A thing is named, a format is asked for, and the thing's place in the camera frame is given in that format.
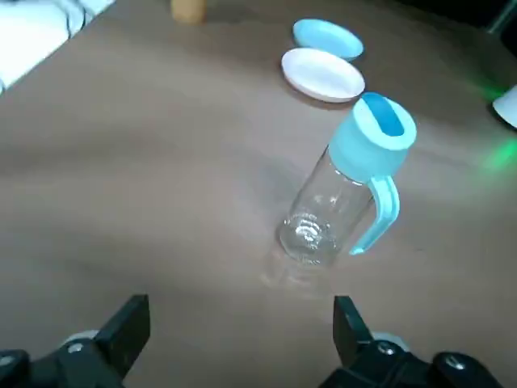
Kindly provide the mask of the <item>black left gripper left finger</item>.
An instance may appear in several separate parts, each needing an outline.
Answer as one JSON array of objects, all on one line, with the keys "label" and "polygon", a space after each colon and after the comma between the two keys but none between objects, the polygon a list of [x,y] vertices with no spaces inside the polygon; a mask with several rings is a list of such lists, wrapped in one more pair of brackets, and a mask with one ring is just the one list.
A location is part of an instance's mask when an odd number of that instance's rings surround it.
[{"label": "black left gripper left finger", "polygon": [[149,296],[136,294],[92,336],[66,340],[33,360],[1,351],[2,387],[122,387],[150,337]]}]

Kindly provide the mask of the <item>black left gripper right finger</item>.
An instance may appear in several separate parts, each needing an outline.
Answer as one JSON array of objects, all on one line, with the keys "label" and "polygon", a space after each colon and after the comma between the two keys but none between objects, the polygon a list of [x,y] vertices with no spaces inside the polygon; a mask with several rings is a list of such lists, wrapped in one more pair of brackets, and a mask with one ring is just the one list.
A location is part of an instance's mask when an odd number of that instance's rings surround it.
[{"label": "black left gripper right finger", "polygon": [[466,354],[439,352],[425,362],[393,341],[375,339],[348,296],[334,298],[333,340],[341,366],[322,388],[502,388],[480,361]]}]

